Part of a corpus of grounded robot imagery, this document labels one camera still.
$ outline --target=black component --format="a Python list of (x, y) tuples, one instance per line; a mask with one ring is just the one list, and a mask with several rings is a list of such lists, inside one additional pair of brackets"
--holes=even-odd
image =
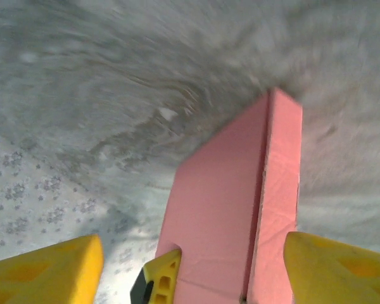
[(141, 269), (131, 289), (131, 304), (148, 304), (153, 290), (153, 281), (146, 282), (145, 274)]

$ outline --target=pink foam board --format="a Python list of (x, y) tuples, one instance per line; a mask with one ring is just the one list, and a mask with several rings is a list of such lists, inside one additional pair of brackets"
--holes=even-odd
[(283, 260), (286, 234), (296, 229), (303, 112), (289, 96), (274, 91), (258, 213), (248, 303), (292, 304)]
[[(273, 131), (282, 129), (272, 121), (277, 117), (272, 113), (283, 107), (278, 96), (277, 91), (264, 96), (176, 173), (156, 251), (158, 257), (177, 247), (182, 250), (175, 303), (239, 303), (242, 295), (256, 295), (248, 289), (256, 288), (258, 281), (251, 271), (259, 273), (257, 260), (264, 257), (254, 254), (262, 247), (257, 239), (258, 220), (260, 235), (270, 222), (258, 213), (264, 203), (263, 173), (268, 176), (265, 162), (271, 160), (267, 152), (273, 151), (274, 159), (277, 157), (277, 150), (267, 149), (268, 142), (274, 148), (277, 142), (268, 134), (268, 126)], [(293, 199), (294, 215), (286, 218), (294, 217), (295, 224), (296, 197)], [(273, 206), (260, 211), (266, 210), (274, 212)], [(281, 250), (282, 244), (275, 240), (276, 250)]]

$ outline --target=gray textured surface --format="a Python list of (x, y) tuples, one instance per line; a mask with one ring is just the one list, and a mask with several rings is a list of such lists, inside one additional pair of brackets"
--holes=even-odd
[(126, 303), (176, 166), (272, 86), (300, 229), (380, 251), (380, 0), (0, 1), (0, 258), (99, 229)]

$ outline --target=yellow plastic part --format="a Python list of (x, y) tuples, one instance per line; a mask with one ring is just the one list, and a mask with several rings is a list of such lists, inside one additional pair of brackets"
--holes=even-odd
[(172, 304), (181, 250), (172, 250), (144, 265), (131, 290), (132, 304)]
[(0, 304), (92, 304), (103, 270), (97, 235), (0, 261)]
[(296, 304), (380, 304), (380, 253), (289, 232), (284, 262)]

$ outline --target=pink foam block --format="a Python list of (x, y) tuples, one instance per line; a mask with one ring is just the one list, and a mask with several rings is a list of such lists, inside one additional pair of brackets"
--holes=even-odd
[(296, 222), (301, 121), (276, 90), (179, 167), (156, 251), (182, 250), (175, 303), (291, 303), (282, 248)]

